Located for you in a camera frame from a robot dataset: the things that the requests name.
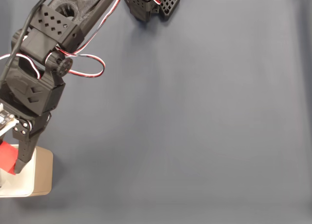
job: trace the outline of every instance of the perforated bracket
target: perforated bracket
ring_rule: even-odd
[[[152,14],[160,14],[164,20],[168,20],[179,4],[180,0],[161,0],[157,5],[153,0],[125,0],[130,13],[141,21],[149,21]]]
[[[41,6],[30,26],[57,41],[66,51],[74,51],[84,39],[78,25],[46,5]]]
[[[160,15],[165,19],[169,19],[180,0],[161,0]]]

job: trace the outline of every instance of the red block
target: red block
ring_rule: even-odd
[[[0,144],[0,168],[4,171],[15,174],[14,166],[18,158],[19,151],[7,142]]]

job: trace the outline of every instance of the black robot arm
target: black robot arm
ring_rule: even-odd
[[[13,129],[13,137],[19,141],[14,169],[17,174],[31,160],[38,138],[50,121],[51,111],[59,103],[65,88],[62,77],[69,72],[78,73],[71,70],[73,61],[70,57],[79,56],[78,52],[120,2],[115,1],[96,32],[82,45],[86,35],[114,0],[52,0],[44,5],[45,1],[40,0],[36,4],[24,27],[13,36],[12,53],[0,79],[0,143],[5,132]],[[179,0],[126,2],[135,17],[148,21],[154,12],[167,19]],[[100,58],[97,60],[105,68],[104,62]],[[33,61],[44,69],[37,68]]]

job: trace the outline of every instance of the gray backdrop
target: gray backdrop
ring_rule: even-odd
[[[0,0],[1,54],[37,1]],[[104,76],[67,75],[40,138],[52,192],[0,200],[0,223],[310,224],[305,6],[181,0],[144,25],[122,2],[86,49]]]

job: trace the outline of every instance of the black wire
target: black wire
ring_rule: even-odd
[[[20,35],[19,35],[19,38],[15,44],[15,46],[13,47],[12,49],[12,52],[11,52],[11,55],[10,57],[8,58],[6,64],[5,64],[5,67],[4,67],[4,70],[3,70],[3,73],[1,75],[1,78],[0,78],[0,84],[3,83],[3,81],[5,80],[8,72],[9,72],[9,69],[10,69],[10,66],[12,65],[12,62],[14,60],[14,58],[16,57],[16,54],[17,52],[20,50],[20,46],[21,46],[21,43],[23,42],[23,39],[24,39],[24,36],[27,32],[27,29],[30,25],[30,22],[32,20],[32,18],[34,17],[35,13],[37,12],[37,10],[39,9],[39,7],[45,2],[46,0],[39,0],[39,2],[32,8],[32,10],[30,11],[26,21],[25,21],[25,24],[20,32]]]

